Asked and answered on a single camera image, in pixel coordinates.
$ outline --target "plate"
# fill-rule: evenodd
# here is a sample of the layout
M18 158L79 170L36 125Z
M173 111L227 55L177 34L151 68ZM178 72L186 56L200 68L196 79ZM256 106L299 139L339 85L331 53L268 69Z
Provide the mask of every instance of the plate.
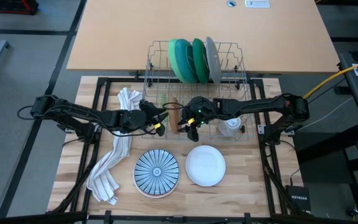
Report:
M175 189L178 181L178 161L166 150L147 151L135 164L135 186L147 197L160 198L168 195Z
M191 43L185 39L178 39L175 44L175 56L180 71L176 74L177 77L183 79L183 83L196 83L198 78Z
M186 158L189 178L203 187L214 186L222 180L226 163L222 154L212 146L198 146Z
M210 37L206 38L206 58L212 80L215 84L220 84L222 79L221 61L215 43Z
M179 78L179 80L181 82L185 82L185 80L182 78L182 75L180 73L179 67L178 67L178 63L177 63L177 58L175 56L175 45L177 43L177 39L172 39L169 41L168 44L168 58L169 58L169 62L171 63L171 67L172 70L174 72L174 74Z
M203 41L197 38L193 40L193 58L198 80L203 84L208 83L209 69L206 60L206 48Z

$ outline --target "desk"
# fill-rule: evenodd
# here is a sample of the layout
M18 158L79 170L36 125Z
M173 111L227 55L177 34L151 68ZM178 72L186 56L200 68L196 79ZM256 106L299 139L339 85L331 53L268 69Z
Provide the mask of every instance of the desk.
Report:
M335 73L339 62L314 0L89 0L67 69L145 70L154 40L235 42L247 72Z
M96 89L97 77L82 77L76 104L91 107ZM277 78L264 78L264 89L267 98L281 94ZM143 83L112 82L107 109L116 110L119 102L116 97L119 90L128 87L131 90L143 90ZM270 119L275 122L280 117L276 112L270 113ZM68 134L66 141L75 139L74 134ZM113 136L107 131L102 132L98 159L112 149ZM282 140L293 144L291 138L283 136ZM200 187L195 185L185 171L185 158L189 151L196 146L208 144L218 148L226 160L226 175L215 187ZM56 179L53 185L48 210L55 208L74 186L83 143L73 142L63 148ZM170 151L176 157L180 167L180 180L177 188L164 198L147 198L136 188L133 182L133 168L136 160L149 149L162 148ZM289 178L299 169L296 152L285 143L276 146L283 185L289 184ZM269 217L267 193L264 173L259 151L257 136L248 142L191 142L164 139L144 139L133 137L131 155L123 159L111 173L120 188L115 191L118 197L116 206L105 202L97 202L93 196L89 201L88 211L91 215L103 215L106 210L112 210L113 215L148 215L173 216L184 215L194 217L244 217L244 212L252 217ZM303 185L300 172L293 181L295 185ZM82 207L84 188L81 190L78 208ZM279 212L278 194L273 187L273 198L276 211Z

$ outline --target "dish rack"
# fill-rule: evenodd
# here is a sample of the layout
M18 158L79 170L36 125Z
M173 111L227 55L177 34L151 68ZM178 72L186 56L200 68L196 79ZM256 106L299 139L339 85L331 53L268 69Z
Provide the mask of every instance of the dish rack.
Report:
M155 40L149 46L144 77L143 97L162 108L164 103L175 97L182 105L187 105L196 96L203 96L212 101L213 98L250 100L243 54L237 43L215 42L221 61L222 80L219 85L210 79L208 84L186 84L179 81L170 66L167 40ZM255 136L252 114L243 114L241 128L236 134L225 136L218 129L220 121L215 119L198 128L200 141L248 141ZM169 124L169 116L163 121L165 134L143 135L143 138L188 140L187 133L174 134Z

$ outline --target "dish towel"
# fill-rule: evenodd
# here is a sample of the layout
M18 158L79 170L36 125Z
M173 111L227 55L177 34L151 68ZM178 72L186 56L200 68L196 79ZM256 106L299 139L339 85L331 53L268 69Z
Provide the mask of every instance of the dish towel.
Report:
M118 98L122 110L136 110L139 109L142 94L138 91L129 91L127 88L123 88L118 93ZM115 131L114 133L122 135L119 131ZM86 182L86 187L92 191L97 201L109 202L111 205L117 203L117 197L114 196L114 191L119 188L119 185L110 174L109 169L114 167L121 159L129 156L131 144L132 136L115 136L112 151L108 152L93 167Z

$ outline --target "floor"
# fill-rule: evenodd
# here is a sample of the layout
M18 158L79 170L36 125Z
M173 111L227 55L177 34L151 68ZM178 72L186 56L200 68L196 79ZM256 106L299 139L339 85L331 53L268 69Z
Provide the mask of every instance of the floor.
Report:
M40 4L40 11L36 16L0 14L0 40L8 40L12 46L0 60L0 205L32 126L31 121L17 119L16 111L22 106L31 105L34 98L43 95L47 89L60 98L73 101L83 75L128 75L126 72L66 71L75 40L76 26L73 27L72 22L81 0L37 2ZM358 7L318 8L331 37L358 37ZM358 43L335 42L334 45L338 53L358 49ZM283 92L302 95L327 76L283 74L275 77L279 77ZM56 80L55 86L48 86L51 78ZM328 83L322 90L329 88L337 80ZM312 118L306 123L323 117L347 99L348 96L337 96L332 90L327 92L311 105ZM356 123L358 110L351 100L324 122L301 132L334 133ZM41 124L8 216L45 212L64 137L55 123L44 121ZM305 185L310 190L313 214L317 217L350 220L344 210L351 208L354 202L347 185L316 181L313 178L316 175L326 179L331 177L324 172L313 175L314 165L308 164L301 168Z

